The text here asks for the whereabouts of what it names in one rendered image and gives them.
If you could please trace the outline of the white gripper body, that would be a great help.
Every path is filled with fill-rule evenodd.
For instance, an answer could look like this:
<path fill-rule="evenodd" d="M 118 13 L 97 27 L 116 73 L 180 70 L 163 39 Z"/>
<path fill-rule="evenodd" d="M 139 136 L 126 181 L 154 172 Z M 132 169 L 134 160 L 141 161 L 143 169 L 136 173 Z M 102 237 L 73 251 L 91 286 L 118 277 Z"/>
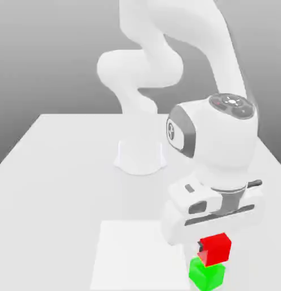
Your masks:
<path fill-rule="evenodd" d="M 246 228 L 256 227 L 264 218 L 264 195 L 262 191 L 247 191 L 240 201 L 241 208 L 234 213 L 220 216 L 185 219 L 171 201 L 165 205 L 161 230 L 165 240 L 172 246 L 194 244 L 201 238 L 226 233 L 228 236 Z"/>

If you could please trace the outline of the small red cube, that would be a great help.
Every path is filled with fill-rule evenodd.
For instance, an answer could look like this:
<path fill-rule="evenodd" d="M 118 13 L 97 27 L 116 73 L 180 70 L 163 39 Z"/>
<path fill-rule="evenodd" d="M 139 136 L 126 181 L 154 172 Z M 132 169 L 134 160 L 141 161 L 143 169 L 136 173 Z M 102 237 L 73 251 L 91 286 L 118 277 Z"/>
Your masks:
<path fill-rule="evenodd" d="M 220 233 L 198 241 L 198 257 L 205 267 L 210 267 L 228 261 L 232 241 L 226 233 Z"/>

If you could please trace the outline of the small green cube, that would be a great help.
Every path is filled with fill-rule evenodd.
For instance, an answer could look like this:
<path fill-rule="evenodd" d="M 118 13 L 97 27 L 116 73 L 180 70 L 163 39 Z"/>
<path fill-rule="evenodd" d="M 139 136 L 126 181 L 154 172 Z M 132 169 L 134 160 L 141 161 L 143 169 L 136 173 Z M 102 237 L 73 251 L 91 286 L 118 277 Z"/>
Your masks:
<path fill-rule="evenodd" d="M 188 276 L 201 291 L 211 291 L 223 284 L 225 266 L 216 264 L 205 267 L 199 257 L 190 261 Z"/>

